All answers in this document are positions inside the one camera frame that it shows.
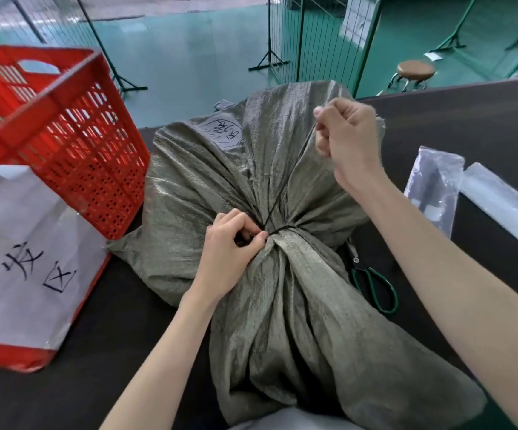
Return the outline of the round wooden stool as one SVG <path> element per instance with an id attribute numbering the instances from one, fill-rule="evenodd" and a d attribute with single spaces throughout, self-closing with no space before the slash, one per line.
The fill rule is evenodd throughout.
<path id="1" fill-rule="evenodd" d="M 433 65 L 420 60 L 406 60 L 397 65 L 385 89 L 377 93 L 384 96 L 392 93 L 406 93 L 426 90 L 428 81 L 434 77 L 436 69 Z"/>

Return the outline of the green-handled scissors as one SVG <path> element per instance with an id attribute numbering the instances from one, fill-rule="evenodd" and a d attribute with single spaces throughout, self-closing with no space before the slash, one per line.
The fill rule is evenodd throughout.
<path id="1" fill-rule="evenodd" d="M 386 317 L 394 316 L 399 309 L 399 296 L 393 284 L 379 271 L 368 266 L 361 258 L 355 245 L 348 239 L 345 248 L 349 253 L 351 266 L 349 267 L 349 280 L 352 285 L 361 293 L 371 306 Z M 390 305 L 383 306 L 379 299 L 378 285 L 388 295 Z"/>

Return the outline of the person's right hand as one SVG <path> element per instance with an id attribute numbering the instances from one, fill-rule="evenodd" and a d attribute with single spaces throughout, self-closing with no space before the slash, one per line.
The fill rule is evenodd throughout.
<path id="1" fill-rule="evenodd" d="M 385 178 L 380 160 L 375 109 L 346 98 L 336 98 L 336 110 L 327 110 L 324 121 L 329 128 L 336 159 L 331 159 L 338 184 L 360 201 Z"/>

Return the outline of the grey-green woven sack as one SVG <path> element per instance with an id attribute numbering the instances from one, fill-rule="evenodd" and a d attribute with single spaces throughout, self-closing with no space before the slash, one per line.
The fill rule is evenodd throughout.
<path id="1" fill-rule="evenodd" d="M 351 95 L 335 81 L 286 84 L 159 129 L 142 224 L 110 251 L 177 306 L 206 227 L 234 208 L 259 225 L 314 124 L 313 109 L 337 97 Z M 265 248 L 213 315 L 210 366 L 222 415 L 234 425 L 328 401 L 366 430 L 452 430 L 475 418 L 486 405 L 482 388 L 350 284 L 336 249 L 368 218 L 314 143 L 315 134 Z"/>

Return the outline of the white paper sign, black writing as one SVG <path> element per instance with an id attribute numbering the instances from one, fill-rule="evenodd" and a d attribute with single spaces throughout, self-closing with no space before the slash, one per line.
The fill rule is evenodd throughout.
<path id="1" fill-rule="evenodd" d="M 0 165 L 0 345 L 57 350 L 107 239 L 25 165 Z"/>

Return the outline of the person's left hand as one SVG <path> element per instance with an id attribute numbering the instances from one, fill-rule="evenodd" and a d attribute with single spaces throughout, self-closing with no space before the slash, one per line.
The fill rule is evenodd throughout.
<path id="1" fill-rule="evenodd" d="M 252 260 L 246 246 L 262 230 L 244 212 L 219 213 L 207 227 L 195 279 L 182 302 L 199 307 L 216 306 L 239 282 Z"/>

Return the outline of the red plastic lattice crate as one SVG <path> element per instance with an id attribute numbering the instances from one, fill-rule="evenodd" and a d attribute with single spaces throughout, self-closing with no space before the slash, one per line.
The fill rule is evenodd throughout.
<path id="1" fill-rule="evenodd" d="M 0 44 L 0 165 L 30 167 L 108 244 L 143 204 L 148 159 L 99 50 Z M 0 368 L 31 373 L 59 349 L 0 345 Z"/>

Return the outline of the white paper sheet on fence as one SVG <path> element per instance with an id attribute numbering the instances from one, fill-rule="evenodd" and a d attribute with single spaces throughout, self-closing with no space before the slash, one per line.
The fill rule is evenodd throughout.
<path id="1" fill-rule="evenodd" d="M 348 0 L 340 36 L 364 49 L 374 18 L 377 0 Z"/>

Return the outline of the person's white shirt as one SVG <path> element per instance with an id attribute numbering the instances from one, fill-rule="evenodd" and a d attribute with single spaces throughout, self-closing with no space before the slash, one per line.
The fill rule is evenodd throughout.
<path id="1" fill-rule="evenodd" d="M 296 407 L 281 409 L 228 430 L 364 430 L 347 419 L 315 414 Z"/>

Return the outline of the person's right forearm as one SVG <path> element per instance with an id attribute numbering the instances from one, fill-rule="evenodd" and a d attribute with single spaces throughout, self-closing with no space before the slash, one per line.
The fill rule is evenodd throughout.
<path id="1" fill-rule="evenodd" d="M 339 184 L 369 216 L 462 361 L 518 426 L 518 294 L 448 239 L 383 169 Z"/>

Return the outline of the person's left forearm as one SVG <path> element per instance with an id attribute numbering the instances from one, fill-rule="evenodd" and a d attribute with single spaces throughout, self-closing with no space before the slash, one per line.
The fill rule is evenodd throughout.
<path id="1" fill-rule="evenodd" d="M 221 295 L 192 287 L 99 430 L 171 430 Z"/>

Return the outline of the clear plastic bag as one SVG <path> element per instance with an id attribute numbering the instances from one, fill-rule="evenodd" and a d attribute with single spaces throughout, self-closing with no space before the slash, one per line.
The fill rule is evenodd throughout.
<path id="1" fill-rule="evenodd" d="M 446 237 L 451 238 L 465 159 L 420 146 L 404 195 Z"/>
<path id="2" fill-rule="evenodd" d="M 460 192 L 518 240 L 518 191 L 480 163 L 463 173 Z"/>

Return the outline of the black cable tie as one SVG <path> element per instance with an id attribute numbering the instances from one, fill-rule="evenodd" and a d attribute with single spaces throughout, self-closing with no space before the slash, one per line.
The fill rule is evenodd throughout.
<path id="1" fill-rule="evenodd" d="M 303 141 L 303 143 L 301 145 L 301 149 L 297 153 L 296 158 L 294 159 L 294 162 L 291 165 L 290 169 L 283 173 L 282 182 L 279 184 L 279 186 L 277 188 L 277 194 L 276 194 L 275 200 L 273 201 L 272 205 L 269 206 L 268 214 L 267 214 L 266 218 L 263 219 L 261 217 L 261 219 L 259 220 L 259 227 L 261 229 L 263 229 L 264 231 L 268 231 L 268 224 L 271 222 L 271 217 L 273 215 L 273 212 L 275 211 L 275 209 L 279 205 L 279 202 L 280 202 L 281 197 L 282 197 L 282 195 L 283 195 L 283 193 L 285 191 L 285 188 L 287 187 L 287 185 L 289 183 L 291 174 L 293 173 L 294 169 L 298 165 L 299 160 L 302 158 L 302 156 L 303 156 L 307 146 L 310 143 L 311 137 L 314 134 L 314 131 L 315 131 L 315 128 L 316 128 L 316 124 L 317 123 L 315 122 L 312 125 L 312 128 L 310 129 L 309 133 L 305 136 L 305 139 L 304 139 L 304 141 Z"/>

